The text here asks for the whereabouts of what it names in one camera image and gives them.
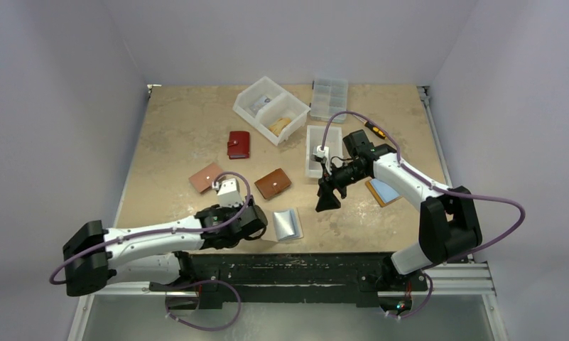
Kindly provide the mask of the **tan card holder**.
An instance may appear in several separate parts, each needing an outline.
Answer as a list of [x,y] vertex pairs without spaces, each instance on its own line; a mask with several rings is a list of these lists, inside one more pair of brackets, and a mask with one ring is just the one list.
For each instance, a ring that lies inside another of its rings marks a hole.
[[380,207],[386,207],[401,198],[397,191],[380,180],[367,180],[365,185]]

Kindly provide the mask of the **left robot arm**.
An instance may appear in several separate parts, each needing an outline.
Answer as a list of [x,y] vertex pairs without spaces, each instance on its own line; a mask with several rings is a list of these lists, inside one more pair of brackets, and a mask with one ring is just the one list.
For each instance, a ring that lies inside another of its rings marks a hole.
[[131,229],[105,228],[89,221],[63,245],[66,263],[62,283],[71,297],[95,293],[113,283],[150,281],[189,289],[195,272],[182,264],[178,252],[231,249],[241,240],[255,240],[268,226],[264,211],[213,205],[173,222]]

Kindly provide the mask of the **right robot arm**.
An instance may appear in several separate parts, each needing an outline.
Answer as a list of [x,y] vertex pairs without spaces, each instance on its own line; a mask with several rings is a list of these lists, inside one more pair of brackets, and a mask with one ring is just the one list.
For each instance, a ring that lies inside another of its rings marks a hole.
[[375,146],[364,131],[342,140],[349,158],[341,166],[331,163],[329,149],[317,146],[312,158],[320,163],[316,211],[336,210],[347,196],[347,186],[371,178],[393,188],[419,212],[418,240],[385,258],[381,278],[398,289],[410,274],[443,263],[482,243],[475,204],[464,187],[438,192],[440,183],[427,178],[402,159],[388,144]]

